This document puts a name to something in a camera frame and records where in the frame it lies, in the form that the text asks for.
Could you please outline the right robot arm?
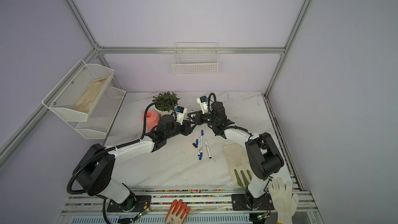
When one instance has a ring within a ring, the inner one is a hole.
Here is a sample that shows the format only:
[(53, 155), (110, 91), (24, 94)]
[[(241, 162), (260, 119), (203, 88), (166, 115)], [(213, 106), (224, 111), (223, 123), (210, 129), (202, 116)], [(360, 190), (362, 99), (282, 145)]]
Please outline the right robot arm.
[(268, 202), (266, 188), (273, 174), (284, 166), (282, 155), (269, 133), (255, 134), (236, 126), (227, 118), (222, 102), (209, 106), (208, 111), (188, 113), (188, 118), (196, 125), (207, 124), (215, 136), (234, 141), (245, 149), (252, 179), (246, 186), (243, 203), (249, 210), (257, 210), (263, 202)]

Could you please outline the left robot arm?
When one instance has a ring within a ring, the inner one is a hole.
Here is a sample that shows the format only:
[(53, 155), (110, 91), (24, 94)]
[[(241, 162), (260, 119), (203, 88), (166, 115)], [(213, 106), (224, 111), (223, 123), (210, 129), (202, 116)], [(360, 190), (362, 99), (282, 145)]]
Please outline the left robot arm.
[(192, 119), (178, 121), (172, 115), (164, 115), (139, 140), (112, 147), (92, 145), (75, 167), (66, 190), (70, 195), (87, 193), (110, 199), (119, 204), (122, 211), (130, 212), (138, 200), (128, 186), (114, 178), (113, 170), (135, 157), (159, 150), (170, 138), (180, 134), (188, 136), (195, 127)]

